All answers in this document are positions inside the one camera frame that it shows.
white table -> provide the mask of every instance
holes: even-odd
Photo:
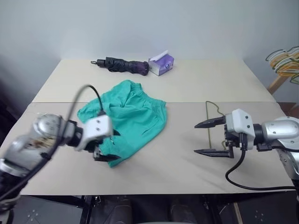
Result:
[[[242,108],[256,123],[283,116],[274,98],[241,60],[176,60],[173,70],[158,77],[149,73],[112,73],[90,60],[62,60],[41,88],[3,145],[27,132],[41,113],[66,116],[70,102],[83,84],[99,93],[130,79],[141,83],[151,97],[167,102],[165,129],[130,159],[115,168],[97,162],[88,152],[62,147],[22,191],[28,195],[195,194],[250,192],[225,180],[225,172],[239,159],[211,158],[194,153],[207,148],[207,130],[194,129],[206,119],[205,101],[219,102],[221,111]],[[86,91],[76,111],[94,99]],[[210,117],[218,117],[211,107]],[[212,129],[213,147],[221,149],[223,127]],[[244,164],[232,173],[236,182],[251,187],[291,185],[275,151],[247,153]]]
[[[275,102],[242,60],[175,60],[174,68],[156,76],[110,72],[90,60],[62,60],[34,98],[39,102],[72,102],[78,89],[92,84],[102,94],[119,82],[141,83],[153,98],[172,102]],[[95,97],[86,91],[79,99]]]
[[[223,113],[241,108],[256,123],[283,116],[279,105],[265,103],[217,103]],[[76,111],[85,103],[79,103]],[[70,103],[32,103],[15,124],[1,153],[18,135],[30,129],[32,121],[45,112],[65,116]],[[167,103],[168,121],[165,129],[130,159],[115,168],[94,161],[88,152],[75,152],[61,147],[54,158],[21,192],[26,195],[118,195],[118,194],[197,194],[244,193],[224,177],[239,159],[211,158],[193,151],[208,148],[207,130],[194,129],[206,119],[205,103]],[[211,117],[219,116],[213,106]],[[211,129],[212,145],[221,149],[223,126]],[[276,151],[248,151],[244,163],[231,174],[237,183],[251,187],[292,185]]]

floor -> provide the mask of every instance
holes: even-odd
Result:
[[[93,208],[90,224],[108,224],[107,218],[119,200],[132,203],[133,222],[163,222],[169,220],[171,202],[188,205],[199,224],[211,224],[207,206],[200,195],[131,195],[105,196]],[[243,224],[297,224],[296,193],[275,193],[237,203]],[[238,224],[235,206],[218,207],[223,224]],[[13,224],[79,224],[82,209],[30,196],[22,196],[14,210]]]

purple tissue box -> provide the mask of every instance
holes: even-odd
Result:
[[[162,58],[156,61],[150,61],[149,59],[149,70],[155,73],[157,76],[164,74],[173,67],[174,58],[169,54],[164,55]]]

green cloth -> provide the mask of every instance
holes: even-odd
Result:
[[[114,154],[120,159],[108,162],[110,167],[136,153],[165,127],[167,113],[165,102],[149,97],[141,84],[126,80],[101,96],[103,109],[111,118],[113,127],[120,136],[105,138],[100,144],[103,155]],[[97,116],[99,100],[94,99],[77,113],[85,123]]]

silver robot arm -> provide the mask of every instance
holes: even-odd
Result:
[[[112,128],[112,121],[105,113],[89,119],[83,127],[78,127],[75,121],[65,121],[54,114],[39,116],[29,133],[16,138],[0,159],[0,221],[6,223],[9,211],[16,204],[19,192],[27,182],[12,192],[11,189],[28,178],[43,159],[50,159],[47,156],[57,144],[57,139],[60,146],[68,145],[76,151],[93,153],[96,161],[112,161],[119,159],[119,156],[102,155],[99,148],[103,139],[112,135],[119,133]]]
[[[225,116],[203,121],[195,128],[222,124],[228,150],[201,149],[195,152],[211,157],[233,158],[233,147],[251,150],[256,146],[260,152],[276,149],[287,174],[299,189],[299,119],[281,117],[261,125],[253,124],[248,113],[237,109]]]
[[[67,129],[60,146],[68,145],[76,151],[88,150],[94,152],[94,159],[105,156],[100,154],[98,144],[106,137],[114,134],[111,119],[107,115],[88,120],[83,128],[78,127],[74,121],[61,120],[59,127],[59,116],[44,114],[38,117],[29,133],[19,136],[9,146],[3,158],[0,159],[0,171],[23,177],[31,171],[42,159],[41,154],[46,154],[56,141],[57,133],[60,134],[68,123]]]

